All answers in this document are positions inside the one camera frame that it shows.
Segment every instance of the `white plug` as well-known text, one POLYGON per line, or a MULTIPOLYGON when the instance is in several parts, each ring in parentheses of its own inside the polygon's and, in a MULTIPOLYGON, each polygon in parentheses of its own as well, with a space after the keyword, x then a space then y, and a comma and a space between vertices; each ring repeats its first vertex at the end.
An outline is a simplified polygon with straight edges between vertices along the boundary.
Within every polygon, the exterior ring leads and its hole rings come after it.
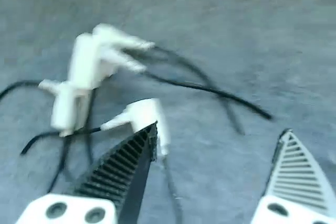
POLYGON ((57 83, 44 80, 39 88, 55 95, 53 112, 51 114, 51 127, 61 131, 64 137, 74 132, 77 119, 77 100, 86 94, 85 91, 76 89, 69 81, 57 83))
POLYGON ((102 124, 103 131, 131 123, 133 131, 139 130, 158 122, 157 137, 159 139, 159 154, 166 156, 169 153, 170 136, 164 117, 162 106, 158 99, 144 99, 127 105, 126 109, 112 120, 102 124))
POLYGON ((131 36, 108 24, 97 25, 92 34, 100 41, 101 45, 108 45, 117 49, 148 50, 155 46, 154 42, 131 36))
POLYGON ((116 71, 118 67, 125 67, 135 73, 143 73, 146 71, 145 65, 115 48, 104 47, 101 51, 101 59, 111 64, 111 68, 114 71, 116 71))
POLYGON ((92 34, 79 35, 69 64, 68 79, 64 82, 44 80, 39 85, 56 96, 51 127, 59 130, 60 136, 82 128, 89 113, 92 90, 98 88, 102 80, 116 73, 119 67, 135 73, 146 71, 143 64, 120 49, 149 49, 153 46, 152 42, 107 24, 96 26, 92 34))

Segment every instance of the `cable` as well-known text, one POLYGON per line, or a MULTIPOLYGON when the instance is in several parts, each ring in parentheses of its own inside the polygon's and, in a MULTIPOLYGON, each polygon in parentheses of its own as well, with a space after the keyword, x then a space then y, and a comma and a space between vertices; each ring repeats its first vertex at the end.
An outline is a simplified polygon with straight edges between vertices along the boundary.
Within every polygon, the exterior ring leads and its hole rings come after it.
POLYGON ((192 83, 192 82, 180 82, 180 81, 169 80, 169 79, 166 79, 166 78, 159 77, 159 76, 157 76, 153 73, 150 73, 148 71, 145 73, 145 75, 154 79, 154 80, 156 80, 156 81, 159 81, 159 82, 168 83, 168 84, 172 84, 172 85, 180 86, 180 87, 191 88, 191 89, 204 90, 204 91, 207 91, 207 92, 210 92, 210 93, 218 94, 221 97, 229 98, 229 99, 231 99, 231 100, 233 100, 237 103, 240 103, 240 104, 248 107, 249 109, 258 113, 260 116, 262 116, 263 118, 265 118, 267 120, 272 120, 273 119, 273 116, 270 113, 263 110, 259 106, 254 105, 254 104, 252 104, 248 101, 245 101, 244 99, 242 99, 240 97, 237 97, 236 95, 228 93, 226 91, 208 88, 208 87, 205 87, 203 85, 200 85, 200 84, 197 84, 197 83, 192 83))
MULTIPOLYGON (((92 110, 93 110, 93 104, 95 102, 96 96, 97 96, 97 89, 93 89, 92 93, 91 93, 88 117, 86 118, 84 127, 82 129, 84 132, 87 132, 91 128, 91 125, 92 125, 92 110)), ((89 164, 92 165, 94 157, 93 157, 93 150, 92 150, 92 136, 91 136, 91 134, 85 134, 85 143, 86 143, 86 152, 87 152, 87 156, 88 156, 88 161, 89 161, 89 164)))
MULTIPOLYGON (((173 57, 178 63, 184 65, 186 68, 188 68, 191 72, 195 73, 196 75, 198 75, 199 78, 201 78, 204 82, 205 85, 210 88, 210 89, 218 89, 214 83, 213 80, 210 79, 210 77, 204 73, 198 66, 194 65, 193 63, 191 63, 188 59, 184 58, 183 56, 177 54, 174 51, 159 47, 159 46, 155 46, 154 50, 159 51, 159 52, 163 52, 171 57, 173 57)), ((229 120, 231 121, 232 126, 234 127, 234 129, 236 130, 236 132, 238 132, 241 135, 244 135, 244 128, 243 125, 240 123, 238 117, 236 116, 234 110, 232 109, 232 107, 229 104, 229 100, 226 97, 223 97, 219 94, 217 94, 217 98, 219 100, 219 102, 221 103, 221 105, 224 107, 224 109, 226 110, 226 113, 229 117, 229 120)))
POLYGON ((177 196, 177 193, 176 193, 176 187, 174 185, 174 181, 173 181, 173 178, 172 178, 172 175, 171 175, 171 172, 170 172, 167 156, 165 156, 162 159, 162 163, 163 163, 163 168, 164 168, 165 175, 166 175, 166 181, 167 181, 169 195, 170 195, 171 202, 172 202, 172 205, 173 205, 173 209, 174 209, 174 212, 175 212, 175 223, 176 224, 182 224, 182 222, 183 222, 183 210, 182 210, 182 206, 181 206, 180 201, 179 201, 179 197, 177 196))
MULTIPOLYGON (((94 132, 98 132, 101 131, 100 127, 97 128, 92 128, 89 130, 78 130, 78 131, 74 131, 74 133, 70 136, 76 136, 76 135, 85 135, 85 134, 92 134, 94 132)), ((25 155, 29 149, 38 141, 41 140, 42 138, 45 138, 47 136, 58 136, 59 135, 59 131, 50 131, 50 132, 43 132, 41 134, 38 134, 36 136, 34 136, 31 140, 29 140, 29 142, 26 144, 26 146, 23 148, 23 150, 21 151, 20 155, 25 155)))
POLYGON ((53 179, 51 180, 51 183, 49 185, 47 193, 50 193, 53 190, 53 188, 54 188, 54 186, 57 182, 59 174, 66 167, 66 161, 67 161, 67 157, 68 157, 68 154, 69 154, 71 141, 72 141, 72 136, 66 136, 64 138, 63 148, 62 148, 62 151, 61 151, 61 156, 60 156, 60 159, 59 159, 58 167, 57 167, 57 170, 55 172, 55 175, 54 175, 53 179))
POLYGON ((9 85, 7 88, 5 88, 1 93, 0 93, 0 100, 3 99, 8 93, 13 91, 16 88, 20 87, 38 87, 41 81, 31 81, 31 80, 23 80, 23 81, 17 81, 14 82, 13 84, 9 85))
POLYGON ((27 152, 30 150, 30 148, 40 139, 42 138, 46 138, 48 136, 58 136, 59 135, 59 131, 49 131, 49 132, 43 132, 41 134, 38 134, 36 136, 34 136, 27 144, 26 146, 23 148, 23 150, 21 151, 20 155, 26 155, 27 152))

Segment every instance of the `white plastic housing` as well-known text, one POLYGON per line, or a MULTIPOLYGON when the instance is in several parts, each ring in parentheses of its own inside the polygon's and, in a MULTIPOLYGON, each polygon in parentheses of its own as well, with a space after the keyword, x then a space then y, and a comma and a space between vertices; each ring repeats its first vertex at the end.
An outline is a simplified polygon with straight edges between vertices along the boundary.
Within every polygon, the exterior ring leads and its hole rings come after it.
POLYGON ((16 222, 16 224, 74 223, 117 224, 115 206, 111 201, 105 199, 47 194, 32 201, 16 222), (65 207, 62 208, 56 204, 65 205, 65 207), (103 219, 99 222, 90 222, 92 218, 97 218, 97 216, 89 216, 90 211, 93 209, 104 213, 103 219))
POLYGON ((156 125, 159 139, 158 153, 165 156, 169 153, 170 136, 158 99, 144 99, 127 105, 121 114, 101 125, 101 129, 109 130, 122 124, 131 123, 133 131, 137 132, 155 122, 158 122, 156 125))
POLYGON ((109 45, 117 49, 140 49, 148 50, 155 43, 131 36, 108 24, 99 24, 93 31, 93 36, 101 45, 109 45))
POLYGON ((63 82, 59 85, 51 115, 51 127, 60 131, 74 129, 77 113, 77 97, 77 90, 68 82, 63 82))
POLYGON ((115 48, 103 47, 101 49, 101 59, 106 61, 113 70, 118 66, 123 66, 133 72, 141 73, 146 71, 146 66, 134 60, 131 56, 118 51, 115 48))
POLYGON ((76 38, 69 65, 68 81, 77 89, 92 90, 100 77, 99 44, 91 34, 76 38))
POLYGON ((270 195, 259 201, 251 224, 336 224, 336 220, 270 195))

